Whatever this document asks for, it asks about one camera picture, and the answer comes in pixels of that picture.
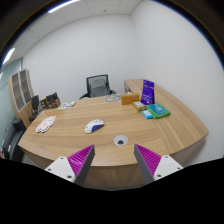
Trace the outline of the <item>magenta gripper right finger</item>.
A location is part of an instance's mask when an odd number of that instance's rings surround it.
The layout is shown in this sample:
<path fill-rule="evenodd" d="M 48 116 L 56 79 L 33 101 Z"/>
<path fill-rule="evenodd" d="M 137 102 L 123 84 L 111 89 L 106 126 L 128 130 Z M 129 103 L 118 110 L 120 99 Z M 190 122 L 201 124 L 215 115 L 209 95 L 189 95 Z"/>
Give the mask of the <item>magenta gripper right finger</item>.
<path fill-rule="evenodd" d="M 150 184 L 182 169 L 182 166 L 169 155 L 160 156 L 138 144 L 134 145 L 134 155 L 145 184 Z"/>

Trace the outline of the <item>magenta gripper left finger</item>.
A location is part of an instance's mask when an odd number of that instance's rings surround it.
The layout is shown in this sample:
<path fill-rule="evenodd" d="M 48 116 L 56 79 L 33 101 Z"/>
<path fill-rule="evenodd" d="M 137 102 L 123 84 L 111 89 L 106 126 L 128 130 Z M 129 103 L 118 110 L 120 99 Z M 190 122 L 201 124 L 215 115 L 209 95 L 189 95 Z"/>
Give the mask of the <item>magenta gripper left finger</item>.
<path fill-rule="evenodd" d="M 94 156 L 95 148 L 90 145 L 69 157 L 60 156 L 46 168 L 46 171 L 83 186 Z"/>

